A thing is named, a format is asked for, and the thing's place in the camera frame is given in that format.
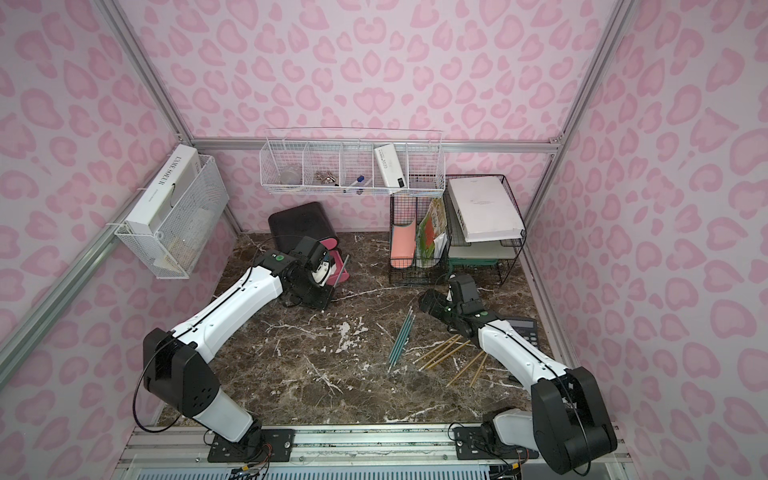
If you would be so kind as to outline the pink top drawer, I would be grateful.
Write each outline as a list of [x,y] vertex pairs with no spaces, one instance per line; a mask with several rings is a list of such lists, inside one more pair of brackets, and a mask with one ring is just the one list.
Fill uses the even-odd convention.
[[338,240],[336,238],[326,238],[321,240],[320,243],[328,250],[334,250],[338,246]]

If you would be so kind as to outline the black pink drawer cabinet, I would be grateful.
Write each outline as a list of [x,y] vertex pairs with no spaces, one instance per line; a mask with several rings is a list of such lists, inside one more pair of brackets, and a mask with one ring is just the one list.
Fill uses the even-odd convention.
[[268,225],[276,249],[284,253],[292,251],[303,237],[319,242],[326,238],[338,240],[325,209],[317,201],[273,213]]

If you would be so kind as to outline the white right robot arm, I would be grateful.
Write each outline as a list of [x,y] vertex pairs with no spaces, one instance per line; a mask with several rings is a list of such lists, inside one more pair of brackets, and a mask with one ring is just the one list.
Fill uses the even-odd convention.
[[586,474],[593,461],[616,451],[616,432],[594,375],[552,359],[514,328],[515,317],[485,307],[471,276],[451,277],[445,293],[425,291],[419,308],[498,361],[529,392],[528,412],[498,411],[481,424],[483,450],[492,456],[503,448],[532,450],[557,474],[580,467]]

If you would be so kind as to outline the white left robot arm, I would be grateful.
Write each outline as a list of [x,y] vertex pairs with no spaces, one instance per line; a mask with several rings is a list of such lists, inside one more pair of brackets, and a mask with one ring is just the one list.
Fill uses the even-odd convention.
[[284,297],[293,306],[324,310],[344,270],[337,251],[310,237],[289,252],[257,255],[215,301],[175,327],[155,328],[144,337],[140,387],[213,433],[209,462],[275,461],[289,451],[291,442],[269,439],[254,415],[223,390],[210,363],[274,300]]

